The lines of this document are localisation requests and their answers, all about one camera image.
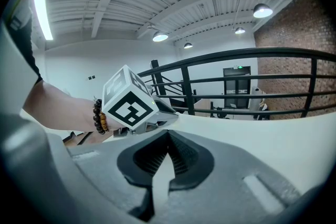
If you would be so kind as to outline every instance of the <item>metal handrail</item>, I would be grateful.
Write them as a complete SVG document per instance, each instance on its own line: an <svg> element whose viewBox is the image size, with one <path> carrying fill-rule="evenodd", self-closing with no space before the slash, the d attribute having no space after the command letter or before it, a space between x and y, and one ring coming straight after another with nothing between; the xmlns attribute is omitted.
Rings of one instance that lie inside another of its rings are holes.
<svg viewBox="0 0 336 224"><path fill-rule="evenodd" d="M173 95L173 96L177 96L177 97L174 97L174 98L182 98L182 96L183 96L182 94L180 94L178 92L174 92L170 89L165 89L165 90L168 91L168 92L172 92L172 93L177 94L177 95ZM162 96L162 98L168 98L169 95L157 95L157 96Z"/></svg>
<svg viewBox="0 0 336 224"><path fill-rule="evenodd" d="M325 61L336 62L336 55L327 52L299 48L283 48L283 47L264 47L264 48L249 48L238 50L227 50L215 52L213 54L201 55L185 60L169 63L168 65L149 69L141 72L138 75L141 77L160 72L171 71L182 67L197 66L203 63L218 62L234 59L256 58L256 57L295 57L295 58L314 58Z"/></svg>
<svg viewBox="0 0 336 224"><path fill-rule="evenodd" d="M218 62L232 59L244 59L244 58L256 58L256 57L295 57L295 58L309 58L311 59L311 71L310 74L260 74L260 75L243 75L243 76L225 76L219 78L206 78L191 80L189 78L188 67L201 65L204 63ZM336 104L310 107L313 96L336 94L336 91L314 92L316 79L335 79L335 75L320 75L317 74L317 60L325 60L336 62L336 55L329 54L327 52L300 49L300 48L282 48L282 47L265 47L265 48L250 48L250 49L238 49L216 52L213 54L207 54L188 58L178 62L170 63L168 65L156 67L144 72L139 73L141 77L148 75L154 75L161 72L171 71L175 69L181 69L183 81L170 81L167 83L153 84L154 87L158 86L171 86L178 85L184 87L184 95L157 95L158 97L165 98L184 98L188 108L176 108L178 110L188 111L190 115L195 115L195 112L203 113L225 113L236 115L275 115L275 114L291 114L301 113L301 117L307 116L309 111L323 110L336 107ZM310 79L308 92L302 93L277 93L277 94L230 94L230 95L193 95L191 90L192 83L204 83L214 81L230 81L230 80L251 80L251 79L293 79L293 78L306 78ZM256 99L256 98L292 98L292 97L306 97L304 108L296 110L285 111L232 111L232 110L200 110L194 108L194 99Z"/></svg>
<svg viewBox="0 0 336 224"><path fill-rule="evenodd" d="M170 88L172 88L172 89L174 89L174 90L176 90L176 91L179 91L179 92L183 93L183 91L180 90L180 89L178 89L178 88L175 88L175 87L173 87L173 86L171 86L171 85L167 85L167 86L170 87Z"/></svg>
<svg viewBox="0 0 336 224"><path fill-rule="evenodd" d="M169 81L169 82L173 82L172 80L170 80L170 79L166 78L166 77L165 77L165 76L163 76L163 75L161 75L161 77L162 77L163 79L165 79L165 80Z"/></svg>

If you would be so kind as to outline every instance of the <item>wooden bead bracelet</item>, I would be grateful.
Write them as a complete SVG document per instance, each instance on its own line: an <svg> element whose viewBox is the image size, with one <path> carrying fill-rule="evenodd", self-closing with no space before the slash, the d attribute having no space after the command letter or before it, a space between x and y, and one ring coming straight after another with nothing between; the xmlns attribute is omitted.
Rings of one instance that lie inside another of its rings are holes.
<svg viewBox="0 0 336 224"><path fill-rule="evenodd" d="M101 99L96 99L94 101L93 113L93 120L98 133L108 133L109 128L107 127L106 115L101 112Z"/></svg>

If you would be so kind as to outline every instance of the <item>dark door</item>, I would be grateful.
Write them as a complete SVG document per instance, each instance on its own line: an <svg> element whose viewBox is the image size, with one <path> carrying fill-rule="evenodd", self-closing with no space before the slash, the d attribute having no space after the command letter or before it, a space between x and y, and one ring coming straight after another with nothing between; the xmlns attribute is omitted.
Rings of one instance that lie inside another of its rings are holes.
<svg viewBox="0 0 336 224"><path fill-rule="evenodd" d="M239 67L237 69L234 68L224 68L223 73L225 77L229 76L240 76L240 75L250 75L251 67ZM224 94L250 94L250 85L251 80L227 80L224 81ZM224 107L232 108L236 107L239 109L248 108L249 99L224 99Z"/></svg>

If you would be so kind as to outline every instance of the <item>ceiling light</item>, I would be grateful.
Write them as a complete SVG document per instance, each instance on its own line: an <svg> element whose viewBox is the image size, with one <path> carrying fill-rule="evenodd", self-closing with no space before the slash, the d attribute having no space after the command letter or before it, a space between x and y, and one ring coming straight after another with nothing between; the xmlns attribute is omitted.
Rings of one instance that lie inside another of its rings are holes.
<svg viewBox="0 0 336 224"><path fill-rule="evenodd" d="M273 13L273 10L270 9L266 4L258 4L253 9L253 16L256 18L264 18Z"/></svg>
<svg viewBox="0 0 336 224"><path fill-rule="evenodd" d="M245 30L242 27L238 27L238 28L236 28L235 33L236 34L242 34L242 33L245 33Z"/></svg>
<svg viewBox="0 0 336 224"><path fill-rule="evenodd" d="M34 4L44 38L46 40L53 40L48 22L46 0L34 0Z"/></svg>
<svg viewBox="0 0 336 224"><path fill-rule="evenodd" d="M189 48L191 48L193 45L191 44L191 43L186 43L185 45L184 45L184 48L185 49L189 49Z"/></svg>
<svg viewBox="0 0 336 224"><path fill-rule="evenodd" d="M164 41L167 38L168 38L167 34L157 31L153 36L153 41L154 42Z"/></svg>

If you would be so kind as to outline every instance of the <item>brick wall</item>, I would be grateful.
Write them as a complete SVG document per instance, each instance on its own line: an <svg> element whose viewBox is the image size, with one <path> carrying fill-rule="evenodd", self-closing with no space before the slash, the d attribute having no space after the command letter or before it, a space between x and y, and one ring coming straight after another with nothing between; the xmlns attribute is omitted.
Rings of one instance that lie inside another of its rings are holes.
<svg viewBox="0 0 336 224"><path fill-rule="evenodd" d="M293 0L255 33L257 47L290 47L336 54L336 28L319 0ZM259 58L259 74L310 73L310 59ZM318 60L318 74L336 74L336 64ZM259 80L266 93L308 92L309 79ZM315 91L336 90L336 79L317 79ZM268 99L270 110L303 108L304 98ZM311 106L336 103L336 94L313 97ZM336 108L309 112L308 116L336 111ZM299 118L300 114L275 115L272 119Z"/></svg>

